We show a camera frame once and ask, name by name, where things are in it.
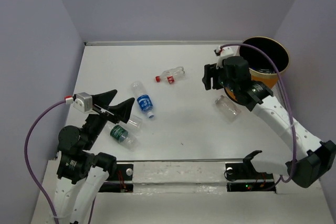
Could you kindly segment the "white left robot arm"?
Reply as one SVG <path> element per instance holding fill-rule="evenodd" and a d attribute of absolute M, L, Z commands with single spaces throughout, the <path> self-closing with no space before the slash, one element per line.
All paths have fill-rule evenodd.
<path fill-rule="evenodd" d="M 57 223 L 82 223 L 100 187 L 115 176 L 116 157 L 89 151 L 108 122 L 126 123 L 131 116 L 134 98 L 111 105 L 117 90 L 91 95 L 85 92 L 65 97 L 87 114 L 81 127 L 67 125 L 58 134 L 60 161 L 53 204 Z"/>

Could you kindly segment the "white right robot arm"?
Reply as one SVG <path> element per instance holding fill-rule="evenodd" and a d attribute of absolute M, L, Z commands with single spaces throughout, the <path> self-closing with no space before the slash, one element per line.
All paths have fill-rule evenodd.
<path fill-rule="evenodd" d="M 288 146 L 291 160 L 270 157 L 261 150 L 243 160 L 241 171 L 248 178 L 266 172 L 287 176 L 302 188 L 310 187 L 329 171 L 335 159 L 335 143 L 322 141 L 290 116 L 262 81 L 253 80 L 247 60 L 231 56 L 204 66 L 202 82 L 206 90 L 230 90 L 236 103 L 262 119 Z"/>

